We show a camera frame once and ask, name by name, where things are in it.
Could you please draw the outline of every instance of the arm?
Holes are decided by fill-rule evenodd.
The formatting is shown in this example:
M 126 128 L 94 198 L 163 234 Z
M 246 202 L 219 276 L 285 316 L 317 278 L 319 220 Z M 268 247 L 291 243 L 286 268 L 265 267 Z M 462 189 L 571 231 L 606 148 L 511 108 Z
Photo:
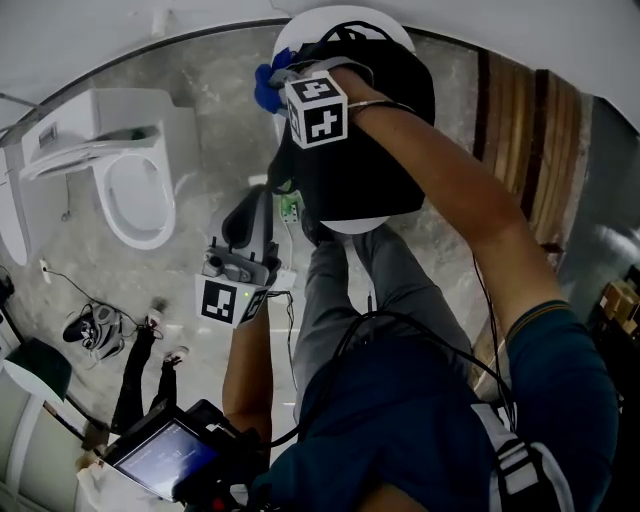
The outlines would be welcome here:
M 222 386 L 222 410 L 238 430 L 255 428 L 262 442 L 269 442 L 272 403 L 269 310 L 265 302 L 251 322 L 233 331 Z
M 331 74 L 350 102 L 385 98 L 347 69 L 334 69 Z M 562 299 L 520 208 L 479 161 L 402 110 L 369 107 L 356 116 L 355 123 L 407 170 L 469 244 L 503 332 L 532 307 Z

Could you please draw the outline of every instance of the white box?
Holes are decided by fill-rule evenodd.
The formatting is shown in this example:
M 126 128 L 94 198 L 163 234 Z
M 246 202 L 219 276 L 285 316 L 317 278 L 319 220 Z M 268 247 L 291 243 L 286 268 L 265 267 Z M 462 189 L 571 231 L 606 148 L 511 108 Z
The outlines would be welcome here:
M 328 71 L 285 84 L 291 136 L 308 149 L 347 138 L 348 98 Z

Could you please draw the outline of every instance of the wooden wall panel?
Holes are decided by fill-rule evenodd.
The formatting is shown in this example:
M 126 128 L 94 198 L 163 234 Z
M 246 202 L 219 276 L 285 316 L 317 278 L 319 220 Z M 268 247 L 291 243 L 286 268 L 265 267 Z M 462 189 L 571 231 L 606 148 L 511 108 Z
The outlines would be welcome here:
M 474 155 L 517 198 L 538 242 L 556 242 L 577 159 L 580 93 L 491 52 L 478 62 Z

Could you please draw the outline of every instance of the black shoe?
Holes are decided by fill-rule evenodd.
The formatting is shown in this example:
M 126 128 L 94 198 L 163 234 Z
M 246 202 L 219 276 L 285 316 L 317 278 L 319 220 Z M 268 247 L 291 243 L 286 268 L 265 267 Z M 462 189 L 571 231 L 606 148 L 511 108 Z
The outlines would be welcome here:
M 307 210 L 302 212 L 302 232 L 307 240 L 313 245 L 318 247 L 321 242 L 335 242 L 333 231 L 320 221 L 315 220 L 307 213 Z

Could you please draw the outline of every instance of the black frame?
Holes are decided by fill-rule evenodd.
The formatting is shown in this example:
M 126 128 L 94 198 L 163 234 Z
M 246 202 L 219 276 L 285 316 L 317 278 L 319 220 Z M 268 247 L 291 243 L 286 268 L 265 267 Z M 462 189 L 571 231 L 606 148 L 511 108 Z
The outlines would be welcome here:
M 184 428 L 198 439 L 198 441 L 215 450 L 218 455 L 195 473 L 178 482 L 172 490 L 172 496 L 163 496 L 153 489 L 150 489 L 144 482 L 140 481 L 140 479 L 121 469 L 120 466 L 131 455 L 155 439 L 172 423 Z M 224 474 L 225 469 L 237 457 L 239 448 L 240 445 L 238 441 L 224 429 L 217 427 L 213 431 L 209 431 L 205 425 L 194 420 L 189 414 L 177 406 L 168 406 L 165 401 L 155 407 L 147 416 L 142 418 L 115 443 L 109 446 L 102 460 L 156 496 L 176 502 L 184 500 L 181 489 L 185 487 L 189 488 L 191 483 L 200 480 L 203 474 L 208 475 L 209 478 L 215 482 L 215 475 Z

